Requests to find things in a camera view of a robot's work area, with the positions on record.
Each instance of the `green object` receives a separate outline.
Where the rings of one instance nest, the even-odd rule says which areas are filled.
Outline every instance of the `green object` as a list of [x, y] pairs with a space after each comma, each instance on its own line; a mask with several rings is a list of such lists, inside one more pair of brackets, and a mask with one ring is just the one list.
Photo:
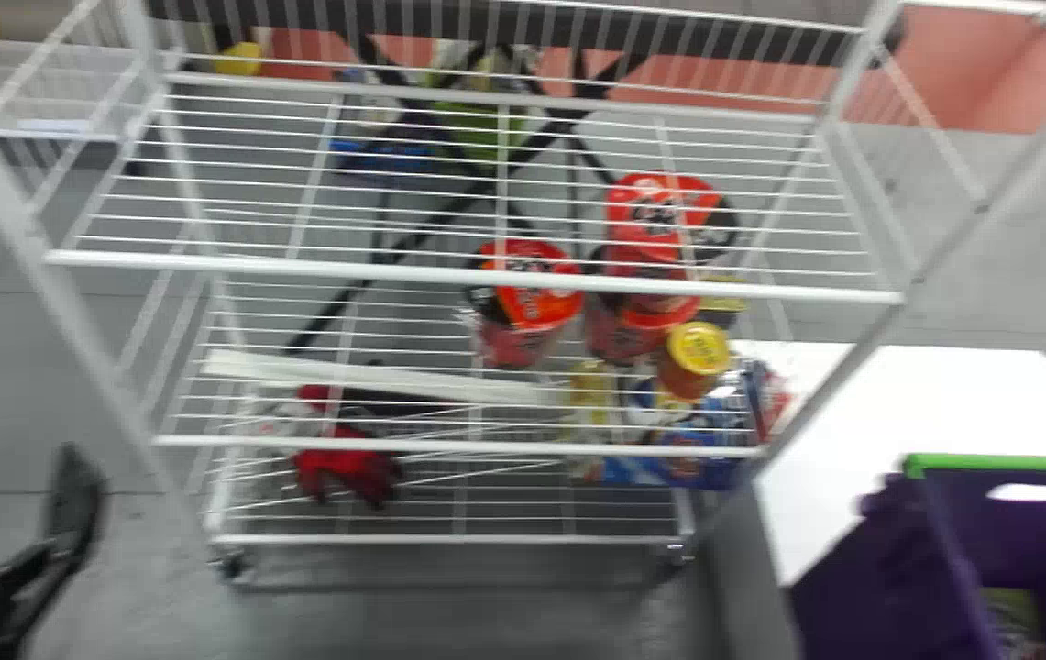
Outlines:
[[[494, 55], [482, 55], [475, 64], [475, 68], [470, 70], [470, 75], [478, 75], [479, 70], [494, 70], [496, 60]], [[437, 87], [442, 75], [437, 72], [430, 72], [426, 75], [426, 87]], [[468, 88], [467, 77], [459, 78], [455, 88]], [[480, 159], [480, 161], [495, 162], [498, 159], [498, 151], [501, 147], [499, 134], [501, 134], [501, 116], [499, 109], [501, 106], [488, 104], [456, 104], [452, 100], [437, 100], [432, 105], [433, 110], [437, 110], [438, 121], [446, 123], [453, 129], [453, 137], [456, 141], [467, 144], [467, 154], [470, 158]], [[510, 115], [525, 113], [522, 108], [506, 108]], [[505, 145], [514, 146], [522, 142], [523, 121], [525, 117], [510, 116], [506, 120], [509, 133], [502, 141]]]
[[922, 479], [926, 470], [1024, 470], [1046, 471], [1046, 456], [998, 456], [986, 454], [911, 454], [903, 463], [905, 476]]
[[1046, 660], [1040, 611], [1029, 590], [980, 590], [1000, 651], [1008, 660]]
[[[479, 159], [479, 161], [497, 161], [499, 139], [497, 106], [453, 104], [450, 100], [437, 100], [434, 104], [434, 110], [438, 110], [439, 112], [437, 114], [439, 121], [455, 129], [453, 137], [469, 145], [467, 153], [472, 158]], [[469, 114], [444, 114], [447, 112]], [[506, 144], [518, 144], [520, 137], [523, 136], [522, 133], [519, 133], [523, 129], [523, 118], [510, 118], [510, 120], [506, 121], [506, 126], [510, 130], [510, 133], [506, 137]]]

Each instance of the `green edge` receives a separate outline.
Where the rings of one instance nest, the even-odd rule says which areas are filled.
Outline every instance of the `green edge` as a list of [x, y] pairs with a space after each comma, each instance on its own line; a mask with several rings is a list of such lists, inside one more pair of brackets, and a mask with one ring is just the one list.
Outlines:
[[1046, 456], [985, 454], [911, 454], [902, 464], [905, 476], [922, 479], [926, 470], [1038, 470], [1046, 471]]

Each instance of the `wire shelving unit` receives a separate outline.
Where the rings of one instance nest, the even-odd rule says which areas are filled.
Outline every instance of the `wire shelving unit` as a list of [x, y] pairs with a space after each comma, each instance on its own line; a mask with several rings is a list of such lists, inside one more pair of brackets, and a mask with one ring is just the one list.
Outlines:
[[[574, 483], [568, 461], [727, 456], [752, 479], [926, 277], [1007, 211], [1016, 196], [1001, 192], [1046, 164], [1026, 158], [992, 191], [976, 180], [902, 72], [902, 9], [880, 0], [845, 26], [687, 0], [82, 0], [0, 81], [0, 233], [222, 567], [241, 568], [243, 547], [329, 543], [687, 555], [721, 510], [699, 513], [681, 490]], [[254, 75], [218, 72], [226, 64]], [[115, 157], [77, 212], [50, 217], [95, 134]], [[1046, 156], [1039, 142], [1029, 154]], [[926, 167], [942, 182], [932, 190]], [[686, 278], [601, 274], [633, 266], [595, 252], [607, 194], [647, 172], [703, 180], [737, 214], [724, 254]], [[917, 197], [959, 219], [931, 250], [905, 236]], [[695, 204], [674, 211], [710, 210]], [[712, 231], [675, 230], [686, 251]], [[511, 238], [558, 244], [578, 274], [469, 267]], [[74, 285], [98, 272], [153, 275], [118, 338], [99, 334]], [[741, 298], [733, 345], [787, 377], [794, 401], [767, 442], [737, 408], [710, 422], [748, 437], [725, 447], [624, 441], [657, 423], [623, 410], [608, 417], [621, 441], [586, 442], [570, 403], [589, 357], [581, 321], [533, 368], [490, 367], [460, 312], [475, 286]], [[794, 360], [790, 319], [812, 309], [861, 327], [827, 373]], [[380, 437], [320, 437], [346, 406], [381, 403], [341, 396], [382, 368], [453, 401], [349, 418]], [[647, 372], [616, 368], [608, 391], [624, 396]], [[453, 377], [479, 386], [460, 381], [457, 396]], [[313, 432], [256, 431], [312, 380], [334, 391]], [[397, 452], [402, 498], [371, 513], [346, 493], [301, 496], [289, 455], [324, 442]]]

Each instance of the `red cloth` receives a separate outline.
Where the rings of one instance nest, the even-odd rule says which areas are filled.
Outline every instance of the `red cloth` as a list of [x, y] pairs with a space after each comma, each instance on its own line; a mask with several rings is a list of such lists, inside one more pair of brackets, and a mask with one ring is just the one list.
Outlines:
[[[320, 412], [326, 410], [326, 400], [331, 397], [328, 385], [300, 386], [296, 396], [309, 401]], [[346, 424], [336, 422], [336, 438], [365, 438]], [[293, 457], [297, 480], [301, 491], [315, 501], [326, 501], [325, 479], [333, 477], [339, 484], [367, 502], [372, 508], [383, 508], [384, 502], [392, 499], [393, 481], [402, 477], [402, 470], [392, 455], [366, 450], [306, 449]]]

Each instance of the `purple bin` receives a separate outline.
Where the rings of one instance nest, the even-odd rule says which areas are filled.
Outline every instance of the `purple bin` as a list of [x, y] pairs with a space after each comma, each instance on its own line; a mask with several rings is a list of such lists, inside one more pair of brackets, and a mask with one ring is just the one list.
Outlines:
[[1046, 485], [1046, 459], [951, 458], [967, 468], [887, 476], [862, 499], [863, 521], [792, 586], [805, 660], [1005, 660], [980, 588], [1032, 590], [1046, 640], [1046, 501], [987, 497]]

